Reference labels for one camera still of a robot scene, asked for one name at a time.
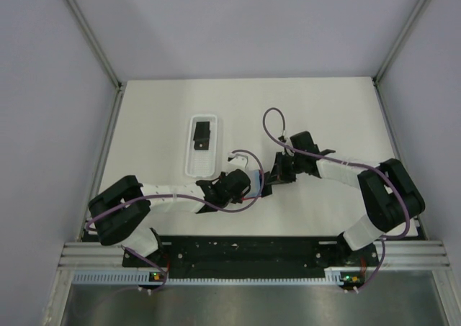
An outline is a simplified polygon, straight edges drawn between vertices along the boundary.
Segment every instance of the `metal frame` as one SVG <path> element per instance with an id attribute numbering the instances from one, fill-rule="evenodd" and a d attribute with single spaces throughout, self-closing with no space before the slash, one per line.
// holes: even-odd
<path id="1" fill-rule="evenodd" d="M 93 52 L 96 59 L 99 61 L 107 77 L 115 87 L 116 96 L 112 105 L 111 114 L 107 120 L 106 132 L 104 139 L 101 142 L 99 149 L 99 158 L 94 167 L 93 181 L 89 190 L 84 197 L 84 202 L 96 195 L 102 180 L 104 166 L 107 160 L 107 155 L 112 140 L 112 135 L 115 130 L 117 116 L 122 103 L 124 94 L 124 86 L 115 74 L 114 69 L 105 55 L 103 49 L 98 43 L 93 30 L 89 26 L 87 20 L 82 14 L 76 0 L 64 0 L 76 20 L 79 29 L 84 35 L 88 46 Z M 395 156 L 403 159 L 399 151 L 399 144 L 395 136 L 395 129 L 388 116 L 388 109 L 385 100 L 380 93 L 380 82 L 385 76 L 389 67 L 401 51 L 406 40 L 410 36 L 415 24 L 423 14 L 425 8 L 431 0 L 418 0 L 409 18 L 404 24 L 400 34 L 396 38 L 392 48 L 382 62 L 377 75 L 373 78 L 376 94 L 382 115 L 385 120 L 388 134 L 393 145 Z M 79 240 L 82 234 L 83 224 L 86 218 L 86 208 L 82 214 L 82 221 L 77 229 L 76 239 Z M 381 244 L 375 243 L 378 255 L 381 254 Z M 392 241 L 386 243 L 386 258 L 381 268 L 384 271 L 432 271 L 434 274 L 434 282 L 439 292 L 441 303 L 449 320 L 449 324 L 461 325 L 461 299 L 457 290 L 457 285 L 443 243 L 441 241 Z M 53 288 L 49 298 L 48 305 L 45 309 L 45 315 L 42 325 L 60 325 L 68 294 L 74 277 L 82 272 L 87 273 L 105 273 L 113 279 L 117 279 L 118 275 L 126 275 L 129 272 L 137 272 L 138 275 L 143 275 L 145 272 L 153 272 L 152 268 L 138 268 L 135 271 L 133 268 L 123 268 L 123 249 L 120 246 L 102 247 L 99 243 L 66 243 L 61 254 L 61 259 L 56 271 Z M 358 268 L 331 267 L 326 269 L 328 277 L 334 276 L 339 271 L 357 270 Z M 322 281 L 309 281 L 303 279 L 283 280 L 283 284 L 322 284 Z M 224 280 L 207 280 L 207 281 L 184 281 L 178 280 L 173 284 L 240 284 L 239 281 L 224 281 Z M 276 284 L 277 282 L 263 281 L 262 284 Z"/>

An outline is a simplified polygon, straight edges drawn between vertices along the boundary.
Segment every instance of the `white wall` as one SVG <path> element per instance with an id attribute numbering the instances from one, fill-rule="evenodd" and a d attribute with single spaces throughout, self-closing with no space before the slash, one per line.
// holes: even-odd
<path id="1" fill-rule="evenodd" d="M 118 76 L 375 75 L 416 0 L 77 0 Z"/>
<path id="2" fill-rule="evenodd" d="M 461 1 L 432 0 L 382 83 L 408 169 L 461 283 Z"/>
<path id="3" fill-rule="evenodd" d="M 114 91 L 62 0 L 0 0 L 0 325 L 38 325 Z"/>

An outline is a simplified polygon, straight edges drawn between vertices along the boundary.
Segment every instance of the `gray panel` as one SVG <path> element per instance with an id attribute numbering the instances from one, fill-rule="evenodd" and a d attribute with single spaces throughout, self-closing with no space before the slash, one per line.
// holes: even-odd
<path id="1" fill-rule="evenodd" d="M 430 237 L 461 282 L 461 1 L 432 0 L 382 81 L 400 151 L 426 199 Z"/>
<path id="2" fill-rule="evenodd" d="M 152 296 L 123 291 L 88 317 L 117 288 L 73 286 L 64 326 L 442 326 L 445 316 L 430 273 L 381 273 L 362 294 L 338 287 L 175 287 Z"/>
<path id="3" fill-rule="evenodd" d="M 117 75 L 372 76 L 417 0 L 77 0 Z"/>
<path id="4" fill-rule="evenodd" d="M 0 325 L 37 325 L 114 90 L 62 0 L 0 13 Z"/>

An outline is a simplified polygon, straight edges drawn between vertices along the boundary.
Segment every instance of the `white tray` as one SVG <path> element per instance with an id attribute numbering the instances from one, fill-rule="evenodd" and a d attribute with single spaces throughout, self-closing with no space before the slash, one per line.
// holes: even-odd
<path id="1" fill-rule="evenodd" d="M 194 150 L 194 132 L 197 122 L 210 122 L 210 144 L 208 150 Z M 186 151 L 186 175 L 191 177 L 211 177 L 215 174 L 216 147 L 218 143 L 218 117 L 213 114 L 192 116 L 189 125 Z"/>

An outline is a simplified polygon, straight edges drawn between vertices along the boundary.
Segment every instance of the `white table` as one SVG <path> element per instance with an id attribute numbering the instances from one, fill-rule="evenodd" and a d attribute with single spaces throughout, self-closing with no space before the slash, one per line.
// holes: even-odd
<path id="1" fill-rule="evenodd" d="M 262 129 L 262 114 L 269 107 L 285 113 L 288 136 L 308 130 L 321 150 L 330 148 L 375 162 L 393 157 L 370 78 L 130 81 L 101 191 L 133 174 L 145 184 L 193 182 L 184 165 L 189 121 L 198 113 L 218 116 L 216 176 L 227 152 L 237 148 L 255 153 L 268 171 L 281 150 Z M 276 113 L 268 116 L 268 128 L 280 135 Z M 252 160 L 249 166 L 257 168 Z M 242 213 L 156 215 L 156 231 L 160 235 L 336 236 L 365 213 L 359 190 L 304 174 L 297 178 L 294 184 L 274 186 L 271 196 Z M 416 233 L 412 222 L 409 235 Z"/>

